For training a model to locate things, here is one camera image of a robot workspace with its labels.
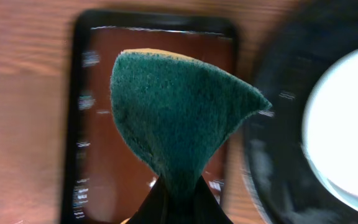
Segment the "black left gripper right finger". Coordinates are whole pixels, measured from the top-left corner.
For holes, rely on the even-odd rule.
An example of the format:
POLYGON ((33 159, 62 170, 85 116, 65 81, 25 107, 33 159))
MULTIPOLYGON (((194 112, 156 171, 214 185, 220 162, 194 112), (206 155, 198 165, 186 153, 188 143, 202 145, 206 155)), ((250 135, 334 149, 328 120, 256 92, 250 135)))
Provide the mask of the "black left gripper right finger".
POLYGON ((193 224, 233 224, 201 176, 193 195, 193 224))

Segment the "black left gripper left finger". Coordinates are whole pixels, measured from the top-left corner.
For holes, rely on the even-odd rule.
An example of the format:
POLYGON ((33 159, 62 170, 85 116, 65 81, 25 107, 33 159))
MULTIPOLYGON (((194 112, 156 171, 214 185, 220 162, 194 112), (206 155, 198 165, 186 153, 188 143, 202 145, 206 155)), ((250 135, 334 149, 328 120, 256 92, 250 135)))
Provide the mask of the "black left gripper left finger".
POLYGON ((138 211, 126 224, 165 224, 168 215, 168 192, 162 178, 158 178, 138 211))

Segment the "green scouring sponge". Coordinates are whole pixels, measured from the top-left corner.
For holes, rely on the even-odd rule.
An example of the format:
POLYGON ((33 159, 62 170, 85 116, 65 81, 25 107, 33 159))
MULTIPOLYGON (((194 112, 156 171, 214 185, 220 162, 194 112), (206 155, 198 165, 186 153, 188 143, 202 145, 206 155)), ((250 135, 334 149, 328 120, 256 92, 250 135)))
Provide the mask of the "green scouring sponge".
POLYGON ((180 201, 193 195, 210 158, 242 122, 271 107, 219 67, 154 49, 121 52, 110 90, 125 143, 180 201))

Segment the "light green plate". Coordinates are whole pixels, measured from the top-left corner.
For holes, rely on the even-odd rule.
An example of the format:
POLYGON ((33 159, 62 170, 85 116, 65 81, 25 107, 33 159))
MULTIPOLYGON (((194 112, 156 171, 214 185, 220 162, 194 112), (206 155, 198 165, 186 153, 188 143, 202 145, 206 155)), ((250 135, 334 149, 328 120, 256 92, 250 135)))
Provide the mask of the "light green plate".
POLYGON ((313 87, 301 125, 314 175, 358 211, 358 49, 332 64, 313 87))

